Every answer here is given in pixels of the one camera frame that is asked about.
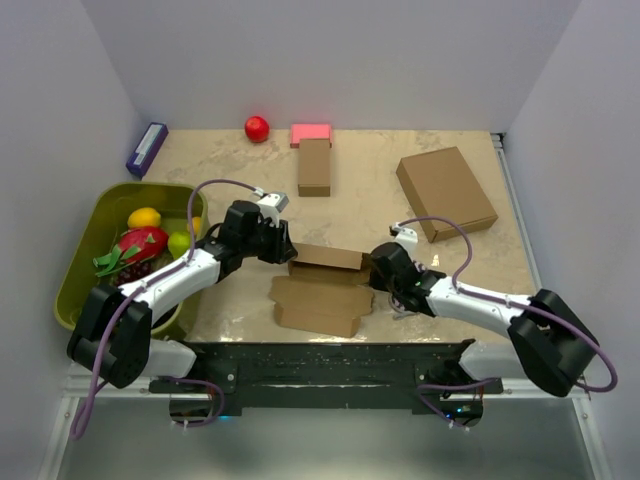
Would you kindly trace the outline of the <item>purple black striped sponge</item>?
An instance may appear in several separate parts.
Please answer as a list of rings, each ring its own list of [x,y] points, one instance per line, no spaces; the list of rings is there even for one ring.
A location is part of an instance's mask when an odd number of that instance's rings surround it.
[[[401,320],[414,315],[413,312],[407,310],[392,294],[389,295],[388,303],[392,310],[392,318],[394,320]]]

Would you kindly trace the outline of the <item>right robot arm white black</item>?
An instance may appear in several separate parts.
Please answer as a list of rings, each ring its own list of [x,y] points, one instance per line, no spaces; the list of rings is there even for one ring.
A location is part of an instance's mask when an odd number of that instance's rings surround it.
[[[404,310],[463,321],[511,342],[466,347],[445,369],[446,382],[456,392],[469,392],[480,380],[519,378],[565,397],[596,356],[598,341],[553,291],[508,295],[456,282],[420,269],[396,242],[376,247],[370,259],[369,284],[388,291]]]

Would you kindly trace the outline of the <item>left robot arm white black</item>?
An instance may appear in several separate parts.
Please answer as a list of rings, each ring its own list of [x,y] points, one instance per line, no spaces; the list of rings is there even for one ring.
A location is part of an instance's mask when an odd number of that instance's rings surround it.
[[[217,234],[197,241],[193,251],[135,282],[93,288],[67,345],[69,358],[97,370],[116,388],[139,377],[171,377],[185,392],[200,390],[207,368],[195,352],[175,340],[155,340],[151,330],[182,301],[238,270],[246,258],[271,264],[294,259],[297,251],[280,217],[287,203],[283,193],[237,200]]]

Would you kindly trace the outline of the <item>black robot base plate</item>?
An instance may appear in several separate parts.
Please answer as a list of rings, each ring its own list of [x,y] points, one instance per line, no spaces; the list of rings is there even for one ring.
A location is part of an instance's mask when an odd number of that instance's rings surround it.
[[[154,380],[153,394],[169,394],[173,419],[199,420],[249,408],[441,411],[447,420],[476,425],[483,386],[459,366],[471,341],[460,343],[194,343],[196,361],[186,383]]]

